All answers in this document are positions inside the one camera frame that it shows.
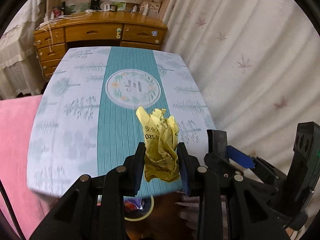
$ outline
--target orange flower print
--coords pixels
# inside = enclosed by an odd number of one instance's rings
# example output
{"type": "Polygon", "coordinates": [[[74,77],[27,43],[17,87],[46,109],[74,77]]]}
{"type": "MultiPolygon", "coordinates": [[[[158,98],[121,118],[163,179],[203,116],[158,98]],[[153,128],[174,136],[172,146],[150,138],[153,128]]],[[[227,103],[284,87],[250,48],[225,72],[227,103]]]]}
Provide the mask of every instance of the orange flower print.
{"type": "Polygon", "coordinates": [[[119,87],[120,87],[120,84],[119,84],[119,82],[113,82],[113,83],[111,83],[111,87],[113,87],[113,88],[119,88],[119,87]]]}

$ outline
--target wooden floor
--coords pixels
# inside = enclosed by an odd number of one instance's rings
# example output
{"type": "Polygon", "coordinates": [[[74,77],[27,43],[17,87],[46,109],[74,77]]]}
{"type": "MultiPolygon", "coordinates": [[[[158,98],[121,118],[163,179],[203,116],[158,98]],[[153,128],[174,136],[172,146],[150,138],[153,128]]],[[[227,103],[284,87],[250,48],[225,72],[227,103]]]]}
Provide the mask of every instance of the wooden floor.
{"type": "Polygon", "coordinates": [[[126,231],[131,240],[138,240],[142,234],[153,232],[157,240],[192,240],[192,229],[178,216],[181,206],[175,204],[181,200],[181,194],[171,193],[157,196],[153,212],[138,222],[126,221],[126,231]]]}

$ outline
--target pink bedsheet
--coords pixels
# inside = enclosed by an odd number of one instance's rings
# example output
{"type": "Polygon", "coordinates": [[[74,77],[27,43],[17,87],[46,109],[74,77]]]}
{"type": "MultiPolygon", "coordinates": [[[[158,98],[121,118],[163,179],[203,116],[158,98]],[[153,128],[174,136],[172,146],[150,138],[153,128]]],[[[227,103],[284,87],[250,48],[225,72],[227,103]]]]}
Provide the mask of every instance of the pink bedsheet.
{"type": "MultiPolygon", "coordinates": [[[[29,139],[41,97],[0,101],[0,179],[26,239],[49,211],[49,205],[27,188],[29,139]]],[[[1,194],[0,209],[15,229],[1,194]]]]}

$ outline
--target wooden cabinet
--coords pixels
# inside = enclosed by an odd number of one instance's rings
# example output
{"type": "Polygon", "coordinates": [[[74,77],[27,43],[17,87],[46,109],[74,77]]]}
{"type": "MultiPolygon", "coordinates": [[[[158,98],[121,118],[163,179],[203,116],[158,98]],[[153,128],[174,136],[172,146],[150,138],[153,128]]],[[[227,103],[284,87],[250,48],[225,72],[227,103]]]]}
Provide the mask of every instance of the wooden cabinet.
{"type": "Polygon", "coordinates": [[[67,52],[68,45],[77,47],[86,46],[86,43],[104,44],[105,40],[113,40],[113,43],[122,47],[160,50],[167,30],[162,21],[139,13],[93,12],[88,17],[83,17],[83,13],[79,16],[81,17],[62,19],[51,24],[50,30],[45,25],[34,32],[35,46],[47,80],[67,52]]]}
{"type": "Polygon", "coordinates": [[[66,53],[66,46],[64,43],[51,46],[51,51],[50,51],[50,47],[44,47],[44,48],[38,49],[38,56],[41,62],[63,58],[65,53],[66,53]]]}
{"type": "Polygon", "coordinates": [[[50,74],[55,71],[61,59],[54,59],[42,62],[42,70],[44,74],[50,74]]]}
{"type": "Polygon", "coordinates": [[[140,48],[140,49],[153,49],[160,50],[160,45],[144,44],[139,42],[122,41],[121,47],[140,48]]]}
{"type": "Polygon", "coordinates": [[[90,23],[66,27],[66,41],[116,40],[121,37],[120,23],[90,23]]]}
{"type": "Polygon", "coordinates": [[[38,49],[43,48],[43,47],[47,47],[49,45],[65,43],[63,28],[52,29],[51,33],[52,33],[52,37],[53,37],[53,43],[51,42],[50,31],[43,31],[42,30],[42,32],[40,32],[40,33],[39,33],[39,31],[35,31],[35,34],[34,34],[35,45],[38,49]]]}
{"type": "Polygon", "coordinates": [[[125,24],[122,40],[160,45],[164,36],[164,32],[164,29],[159,29],[156,27],[125,24]]]}

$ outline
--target teal stripe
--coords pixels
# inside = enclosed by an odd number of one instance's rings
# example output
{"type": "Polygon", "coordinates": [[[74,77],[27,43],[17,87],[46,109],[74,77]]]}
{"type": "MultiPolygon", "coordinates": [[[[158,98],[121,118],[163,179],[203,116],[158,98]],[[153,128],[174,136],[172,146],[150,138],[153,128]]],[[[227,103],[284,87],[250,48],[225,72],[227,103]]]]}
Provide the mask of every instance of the teal stripe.
{"type": "MultiPolygon", "coordinates": [[[[164,117],[170,116],[156,60],[152,50],[112,47],[105,71],[98,119],[97,164],[98,175],[122,165],[125,158],[133,155],[139,142],[144,141],[141,124],[135,114],[136,109],[123,108],[111,101],[106,94],[106,82],[115,72],[123,69],[138,69],[153,76],[161,87],[159,100],[145,108],[151,113],[154,108],[165,108],[164,117]]],[[[159,195],[182,188],[181,181],[166,183],[153,179],[147,183],[142,179],[138,196],[159,195]]]]}

